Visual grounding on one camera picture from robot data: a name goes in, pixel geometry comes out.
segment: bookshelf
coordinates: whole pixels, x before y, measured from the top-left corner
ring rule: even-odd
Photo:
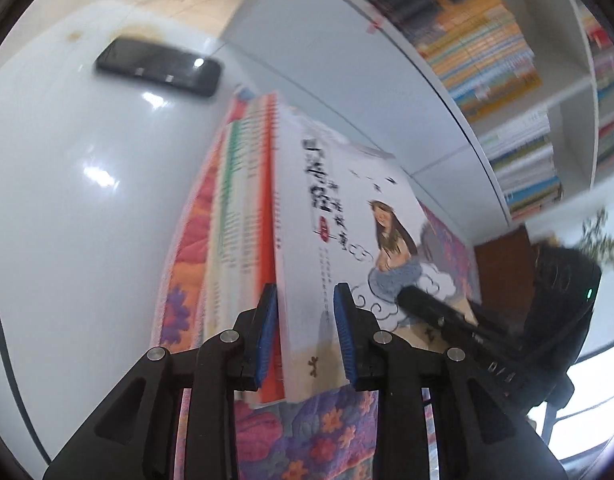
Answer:
[[[600,101],[598,107],[599,123],[602,128],[606,124],[614,121],[614,89],[608,93],[607,97]]]
[[[547,110],[560,202],[589,191],[596,178],[599,109],[591,50],[576,0],[503,0],[535,52],[542,85],[471,126],[477,136],[524,113]],[[514,227],[527,219],[511,221]]]

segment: shelf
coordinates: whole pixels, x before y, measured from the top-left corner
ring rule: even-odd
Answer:
[[[542,41],[532,48],[536,55],[536,70],[542,84],[481,120],[475,121],[471,128],[477,137],[524,114],[558,105],[587,86],[591,86],[590,73],[551,44]]]
[[[601,128],[614,121],[614,89],[607,94],[607,97],[599,101],[598,116]]]
[[[562,199],[558,202],[546,205],[528,218],[512,221],[513,225],[520,225],[529,218],[538,218],[543,213],[558,207],[560,204],[573,198],[574,196],[588,191],[590,188],[589,178],[584,174],[581,169],[574,153],[564,144],[564,137],[560,130],[560,125],[556,126],[556,130],[549,134],[554,144],[553,161],[556,167],[556,172],[562,183],[563,194]]]

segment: book spine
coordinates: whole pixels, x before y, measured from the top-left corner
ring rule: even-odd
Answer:
[[[469,35],[457,36],[453,38],[453,41],[448,42],[445,47],[441,50],[437,50],[434,52],[433,56],[426,56],[425,59],[430,65],[441,62],[444,59],[452,56],[456,52],[459,52],[463,46],[469,44],[475,44],[476,42],[487,38],[487,36],[495,31],[499,27],[504,27],[509,25],[510,23],[515,23],[514,15],[508,12],[508,16],[502,16],[501,18],[497,18],[495,20],[488,20],[487,18],[483,18],[483,23],[480,27],[474,29],[474,31]]]
[[[525,187],[519,191],[509,193],[505,195],[504,198],[508,204],[522,202],[524,200],[528,200],[533,195],[544,192],[546,189],[549,189],[556,184],[560,184],[560,180],[557,176],[552,176],[551,178],[539,182],[538,184],[534,184],[533,186]]]
[[[494,173],[497,175],[499,174],[500,176],[505,176],[506,174],[514,173],[514,171],[519,171],[520,168],[529,166],[538,160],[548,158],[551,155],[553,155],[553,145],[546,144],[545,146],[541,146],[538,149],[533,150],[532,152],[527,153],[525,156],[521,156],[506,165],[501,165],[498,166],[498,168],[494,168]]]
[[[437,53],[446,49],[456,41],[459,41],[463,36],[469,34],[472,30],[484,27],[489,22],[505,20],[507,15],[511,15],[513,19],[513,14],[506,10],[504,6],[496,6],[481,14],[476,14],[459,27],[455,27],[453,30],[442,35],[432,43],[418,43],[416,48],[420,55],[427,59],[435,56]]]
[[[276,135],[276,106],[277,95],[269,94],[264,97],[262,107],[263,121],[263,178],[261,180],[261,231],[258,254],[258,290],[262,292],[266,283],[276,283],[276,258],[274,255],[274,150],[273,142]],[[280,348],[279,327],[276,327],[272,358],[267,377],[263,381],[259,392],[260,402],[266,404],[285,398],[283,386],[282,355]]]
[[[525,206],[524,208],[517,209],[512,214],[512,220],[519,221],[522,219],[529,218],[530,216],[539,213],[542,209],[559,202],[562,199],[562,186],[555,191],[554,193],[547,195],[541,200],[538,200],[535,203]]]
[[[482,70],[477,66],[470,66],[462,73],[454,77],[447,78],[445,81],[443,81],[443,84],[449,90],[452,98],[454,96],[458,97],[478,84],[490,81],[504,72],[517,70],[523,64],[531,63],[532,58],[533,52],[531,50],[525,50],[523,52],[512,54],[506,59],[500,60],[485,70]]]
[[[518,38],[505,43],[505,45],[502,45],[500,50],[497,50],[495,53],[494,51],[483,53],[481,56],[472,58],[469,62],[438,76],[445,86],[451,88],[454,80],[456,82],[462,81],[466,78],[466,75],[486,70],[493,67],[497,62],[502,62],[505,58],[515,54],[532,52],[526,42],[517,40]]]
[[[524,42],[524,37],[517,23],[509,23],[503,27],[493,28],[489,34],[471,42],[460,42],[455,50],[446,56],[439,56],[430,60],[429,64],[437,74],[446,73],[456,69],[465,62],[475,62],[497,51],[511,46],[516,42]]]
[[[443,31],[448,32],[468,21],[472,16],[502,4],[502,0],[465,0],[453,6],[451,10],[440,13],[436,18],[436,23]]]
[[[543,192],[536,193],[536,195],[522,200],[521,202],[516,202],[512,205],[509,205],[509,212],[514,214],[530,205],[535,205],[536,203],[555,198],[559,193],[559,189],[560,184],[556,184],[555,186],[549,187],[549,189],[545,189]]]
[[[519,146],[515,150],[505,153],[503,156],[492,160],[491,167],[494,168],[494,170],[496,168],[503,168],[510,162],[513,162],[514,160],[517,160],[519,158],[523,158],[524,156],[527,156],[530,153],[533,153],[536,150],[547,146],[548,144],[551,144],[548,136],[542,136],[538,139],[530,140],[529,142],[524,143],[522,146]]]

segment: black phone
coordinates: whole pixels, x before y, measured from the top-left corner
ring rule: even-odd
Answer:
[[[210,57],[171,46],[119,37],[96,59],[98,70],[141,77],[211,97],[223,66]]]

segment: book cover illustration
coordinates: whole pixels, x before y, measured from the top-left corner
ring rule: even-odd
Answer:
[[[421,252],[427,217],[391,155],[352,144],[282,105],[278,117],[279,322],[285,393],[300,401],[347,382],[333,315],[337,283],[349,284],[357,306],[383,330],[420,348],[429,340],[396,306],[401,288],[419,286],[460,310],[466,300]]]

